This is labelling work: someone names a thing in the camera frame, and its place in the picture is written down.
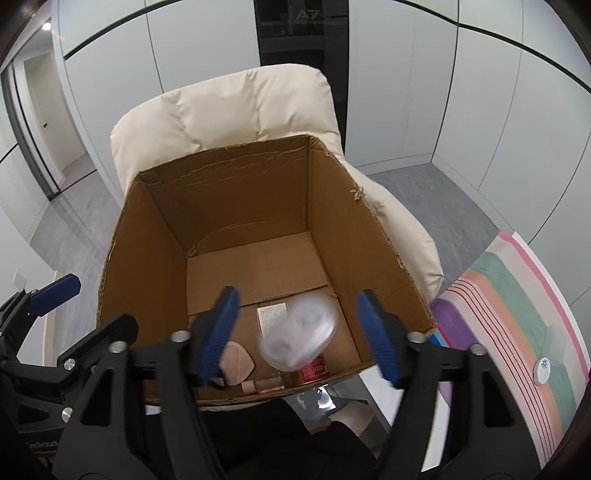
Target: white round object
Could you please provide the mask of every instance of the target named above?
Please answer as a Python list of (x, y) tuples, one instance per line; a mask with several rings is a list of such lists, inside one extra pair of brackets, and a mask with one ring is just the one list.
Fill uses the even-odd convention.
[(544, 385), (550, 378), (550, 360), (547, 357), (540, 358), (534, 367), (534, 382), (536, 385)]
[(265, 361), (282, 372), (295, 372), (320, 355), (335, 335), (334, 306), (325, 297), (306, 294), (290, 306), (285, 320), (259, 342)]

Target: striped rug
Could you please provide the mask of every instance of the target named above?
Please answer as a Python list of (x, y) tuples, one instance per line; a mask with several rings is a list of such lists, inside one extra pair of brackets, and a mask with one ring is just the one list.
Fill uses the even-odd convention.
[[(570, 309), (537, 257), (519, 235), (500, 232), (431, 308), (439, 325), (431, 341), (459, 349), (481, 343), (488, 349), (544, 466), (583, 398), (590, 362)], [(557, 342), (548, 339), (556, 337), (561, 347), (550, 380), (536, 385), (534, 366), (550, 357)], [(449, 400), (448, 385), (442, 393)]]

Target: black pants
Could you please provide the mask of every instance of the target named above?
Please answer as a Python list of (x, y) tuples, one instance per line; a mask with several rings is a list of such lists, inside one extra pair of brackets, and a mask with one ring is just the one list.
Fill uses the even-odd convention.
[[(375, 466), (373, 454), (345, 425), (333, 422), (310, 435), (283, 400), (202, 416), (231, 480), (363, 480)], [(150, 420), (150, 443), (158, 436), (159, 423), (160, 419)], [(163, 442), (161, 427), (160, 437)], [(155, 460), (162, 468), (172, 470), (163, 444), (151, 445), (150, 451), (160, 457)]]

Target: cardboard box flap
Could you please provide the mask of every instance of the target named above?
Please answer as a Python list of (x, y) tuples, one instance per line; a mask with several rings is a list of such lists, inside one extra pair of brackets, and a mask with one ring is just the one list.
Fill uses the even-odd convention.
[(240, 305), (328, 285), (308, 232), (196, 255), (187, 260), (187, 313), (211, 308), (221, 289), (240, 292)]

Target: gray tile floor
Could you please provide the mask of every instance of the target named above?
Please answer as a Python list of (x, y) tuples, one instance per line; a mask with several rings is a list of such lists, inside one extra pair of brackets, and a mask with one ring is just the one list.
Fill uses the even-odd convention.
[[(445, 273), (445, 289), (470, 266), (498, 229), (431, 164), (371, 175), (392, 192), (433, 237)], [(120, 208), (98, 173), (51, 203), (31, 246), (61, 273), (82, 282), (80, 295), (58, 309), (54, 351), (59, 355), (95, 327), (103, 263)]]
[(54, 352), (60, 355), (96, 324), (98, 287), (120, 208), (95, 172), (53, 200), (31, 246), (55, 270), (80, 278), (80, 294), (56, 312)]
[(431, 163), (370, 175), (423, 224), (435, 241), (444, 291), (488, 247), (499, 229)]

